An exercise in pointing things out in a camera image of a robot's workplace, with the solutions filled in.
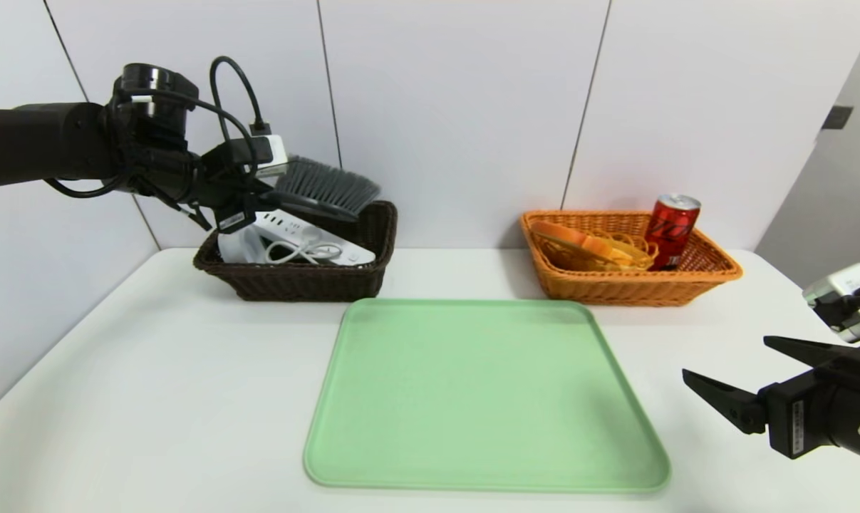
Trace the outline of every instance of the table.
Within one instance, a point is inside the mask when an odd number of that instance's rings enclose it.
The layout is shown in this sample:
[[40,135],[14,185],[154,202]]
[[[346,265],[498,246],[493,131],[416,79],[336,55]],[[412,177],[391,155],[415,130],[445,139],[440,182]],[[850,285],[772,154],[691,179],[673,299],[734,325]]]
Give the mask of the table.
[[[0,402],[0,513],[836,512],[860,510],[860,457],[790,461],[691,393],[690,368],[747,390],[805,367],[766,334],[836,341],[794,283],[732,251],[745,275],[678,309],[594,306],[670,455],[645,496],[333,489],[302,452],[345,304],[247,303],[153,256]],[[541,298],[521,250],[399,249],[384,298]]]

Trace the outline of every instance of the can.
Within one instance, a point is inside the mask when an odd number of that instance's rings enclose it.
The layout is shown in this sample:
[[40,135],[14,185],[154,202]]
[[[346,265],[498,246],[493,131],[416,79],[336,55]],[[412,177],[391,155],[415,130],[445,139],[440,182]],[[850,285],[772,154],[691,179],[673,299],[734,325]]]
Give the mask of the can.
[[649,271],[672,271],[680,266],[701,208],[703,204],[690,196],[658,196],[645,231],[645,240],[658,245],[658,256]]

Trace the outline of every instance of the brown wicker basket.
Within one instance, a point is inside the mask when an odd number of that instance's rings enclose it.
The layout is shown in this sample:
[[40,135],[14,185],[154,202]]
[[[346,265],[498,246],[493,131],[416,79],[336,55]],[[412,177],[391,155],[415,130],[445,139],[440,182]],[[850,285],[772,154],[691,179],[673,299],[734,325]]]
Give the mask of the brown wicker basket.
[[522,215],[524,237],[531,247],[541,288],[551,299],[592,305],[680,306],[721,283],[739,279],[743,270],[722,248],[699,230],[676,271],[578,272],[557,269],[531,233],[534,221],[550,221],[578,230],[643,234],[651,213],[638,211],[539,210]]
[[233,286],[237,296],[247,301],[351,302],[375,298],[395,246],[398,225],[395,205],[372,202],[363,210],[357,223],[334,221],[318,215],[295,215],[371,250],[375,253],[375,260],[365,266],[227,264],[221,260],[217,234],[212,234],[199,247],[193,264]]

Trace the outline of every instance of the brush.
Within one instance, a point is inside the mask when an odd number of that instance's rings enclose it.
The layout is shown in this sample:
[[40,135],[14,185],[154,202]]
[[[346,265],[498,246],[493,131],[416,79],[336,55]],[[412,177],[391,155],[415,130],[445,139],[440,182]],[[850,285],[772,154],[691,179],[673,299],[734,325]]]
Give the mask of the brush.
[[374,181],[304,157],[292,156],[274,191],[281,208],[322,215],[341,221],[357,221],[358,215],[380,194]]

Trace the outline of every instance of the white wall panel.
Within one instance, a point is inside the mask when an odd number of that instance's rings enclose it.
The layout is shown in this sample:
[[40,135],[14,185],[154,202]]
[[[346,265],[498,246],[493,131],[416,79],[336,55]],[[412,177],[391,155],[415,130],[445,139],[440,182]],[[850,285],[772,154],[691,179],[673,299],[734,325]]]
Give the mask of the white wall panel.
[[[91,101],[107,102],[129,62],[182,73],[211,101],[208,67],[215,56],[231,56],[286,149],[338,165],[316,0],[49,0],[49,6]],[[225,110],[250,123],[239,79],[226,65],[218,77]],[[222,142],[217,118],[196,108],[186,137],[190,150],[207,152]],[[140,203],[160,246],[195,247],[204,240],[183,215],[154,199]]]
[[341,159],[404,247],[521,243],[559,208],[608,0],[322,3]]
[[[1,1],[0,108],[64,101],[84,98],[43,4]],[[0,187],[0,398],[156,251],[129,195]]]
[[860,262],[860,56],[838,103],[854,113],[824,130],[756,253],[797,285]]
[[860,0],[614,2],[564,207],[684,192],[755,247],[859,52]]

